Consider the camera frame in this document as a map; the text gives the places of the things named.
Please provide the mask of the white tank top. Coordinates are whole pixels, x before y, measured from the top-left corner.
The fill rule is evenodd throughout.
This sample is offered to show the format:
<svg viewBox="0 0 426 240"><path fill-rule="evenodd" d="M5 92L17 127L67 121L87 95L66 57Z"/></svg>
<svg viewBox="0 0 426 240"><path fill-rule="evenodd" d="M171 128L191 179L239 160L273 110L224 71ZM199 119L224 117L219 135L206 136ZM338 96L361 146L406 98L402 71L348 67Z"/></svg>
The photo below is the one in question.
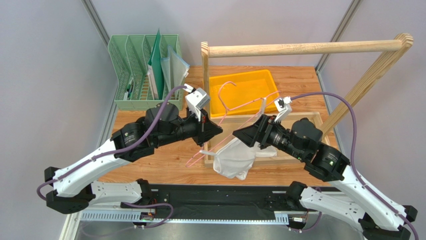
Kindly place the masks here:
<svg viewBox="0 0 426 240"><path fill-rule="evenodd" d="M200 150L199 153L213 157L213 170L229 179L245 180L256 158L277 156L277 150L269 146L260 149L248 147L238 138L233 138L216 152Z"/></svg>

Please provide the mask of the pink wire hanger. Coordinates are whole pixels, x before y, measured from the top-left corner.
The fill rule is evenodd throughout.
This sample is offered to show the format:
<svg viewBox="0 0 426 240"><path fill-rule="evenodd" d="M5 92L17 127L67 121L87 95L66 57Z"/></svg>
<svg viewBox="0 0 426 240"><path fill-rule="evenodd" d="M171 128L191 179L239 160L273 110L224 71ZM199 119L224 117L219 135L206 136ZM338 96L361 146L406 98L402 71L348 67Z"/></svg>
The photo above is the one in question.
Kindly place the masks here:
<svg viewBox="0 0 426 240"><path fill-rule="evenodd" d="M240 129L242 128L245 124L247 124L248 122L252 121L255 117L258 117L262 114L265 113L265 109L267 106L271 105L273 102L270 102L267 104L267 98L274 95L274 94L278 94L280 93L279 90L274 91L270 94L268 94L265 97L259 97L256 99L253 99L251 101L248 101L244 104L241 104L239 106L236 106L234 108L228 108L227 105L225 104L225 102L222 100L221 97L221 92L222 89L228 85L228 84L232 84L233 86L237 86L236 83L232 82L232 81L227 81L225 82L219 89L217 96L221 102L221 104L223 105L223 107L225 108L225 114L222 116L222 118L220 119L220 121L217 123L218 126L221 126L222 123L228 124L228 126L226 125L225 127L222 127L223 132L225 132L226 130L228 131L229 135L226 136L225 138L223 138L220 142L218 142L216 145L211 146L210 142L206 142L203 147L200 149L200 151L198 153L195 153L185 164L185 167L189 168L191 166L193 166L194 164L196 164L198 161L200 161L201 159L203 159L203 164L206 163L206 160L209 159L209 156L213 156L215 154L214 150L220 146L223 142L225 142L228 138L231 137L231 124L236 124L236 123L241 123L241 125L237 128ZM234 110L237 110L239 108L248 106L250 104L253 104L255 102L261 101L261 106L259 108L259 111L257 113L255 113L254 115L235 115L235 116L231 116L231 118L227 119L228 113Z"/></svg>

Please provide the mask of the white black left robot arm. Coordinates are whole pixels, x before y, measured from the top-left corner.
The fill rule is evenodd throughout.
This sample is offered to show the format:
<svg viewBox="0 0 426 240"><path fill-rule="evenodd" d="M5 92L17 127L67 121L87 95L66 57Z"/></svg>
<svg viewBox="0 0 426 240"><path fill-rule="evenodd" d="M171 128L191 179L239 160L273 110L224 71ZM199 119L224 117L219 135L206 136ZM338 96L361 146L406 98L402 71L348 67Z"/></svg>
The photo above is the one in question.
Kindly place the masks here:
<svg viewBox="0 0 426 240"><path fill-rule="evenodd" d="M154 154L155 149L192 139L198 146L221 134L205 110L186 112L170 103L160 103L145 116L114 132L98 149L65 167L48 167L45 182L52 191L45 195L46 206L62 214L73 214L99 204L119 203L123 208L146 205L153 201L147 180L130 183L106 183L99 179L119 167Z"/></svg>

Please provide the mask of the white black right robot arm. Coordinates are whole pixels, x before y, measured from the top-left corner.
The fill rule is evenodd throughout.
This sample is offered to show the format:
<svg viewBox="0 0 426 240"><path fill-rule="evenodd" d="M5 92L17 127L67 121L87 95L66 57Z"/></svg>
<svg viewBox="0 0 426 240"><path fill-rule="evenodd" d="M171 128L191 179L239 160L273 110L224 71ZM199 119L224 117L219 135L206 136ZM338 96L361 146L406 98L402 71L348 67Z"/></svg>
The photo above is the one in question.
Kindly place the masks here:
<svg viewBox="0 0 426 240"><path fill-rule="evenodd" d="M322 131L307 118L295 121L287 129L275 116L264 114L252 125L235 130L233 135L248 147L274 147L292 156L304 163L310 175L350 198L349 202L343 201L294 181L284 197L288 206L319 211L344 221L361 231L367 240L419 238L413 228L417 210L396 203L370 185L345 155L322 142Z"/></svg>

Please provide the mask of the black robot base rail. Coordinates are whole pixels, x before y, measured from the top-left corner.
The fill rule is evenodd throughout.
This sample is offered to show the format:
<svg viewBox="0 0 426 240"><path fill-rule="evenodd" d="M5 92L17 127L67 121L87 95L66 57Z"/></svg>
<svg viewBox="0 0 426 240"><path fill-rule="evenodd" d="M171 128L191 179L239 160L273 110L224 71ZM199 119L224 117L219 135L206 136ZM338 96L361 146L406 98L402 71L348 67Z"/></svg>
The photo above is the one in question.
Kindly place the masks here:
<svg viewBox="0 0 426 240"><path fill-rule="evenodd" d="M151 192L135 204L158 204L155 215L161 218L266 220L275 211L306 212L286 198L286 186L151 184L144 189Z"/></svg>

